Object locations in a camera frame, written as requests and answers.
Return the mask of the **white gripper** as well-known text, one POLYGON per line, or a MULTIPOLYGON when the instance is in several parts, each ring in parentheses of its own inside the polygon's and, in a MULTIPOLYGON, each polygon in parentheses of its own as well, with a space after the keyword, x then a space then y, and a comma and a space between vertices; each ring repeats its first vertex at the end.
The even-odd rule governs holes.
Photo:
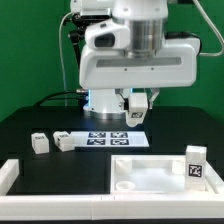
POLYGON ((82 51, 79 83, 84 89, 116 89, 119 107, 128 110, 130 90, 151 88, 149 108, 160 93, 159 88, 191 86, 196 81, 198 38, 168 39, 149 58, 127 58, 123 51, 82 51))

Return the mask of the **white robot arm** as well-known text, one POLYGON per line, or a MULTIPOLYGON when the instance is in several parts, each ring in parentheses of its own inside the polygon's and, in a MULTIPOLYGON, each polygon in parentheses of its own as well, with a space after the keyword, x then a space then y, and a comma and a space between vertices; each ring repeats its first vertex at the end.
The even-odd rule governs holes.
POLYGON ((165 31, 168 5, 179 1, 71 0, 85 39, 79 82, 88 92, 87 115, 136 125, 160 89, 195 82, 200 39, 165 31))

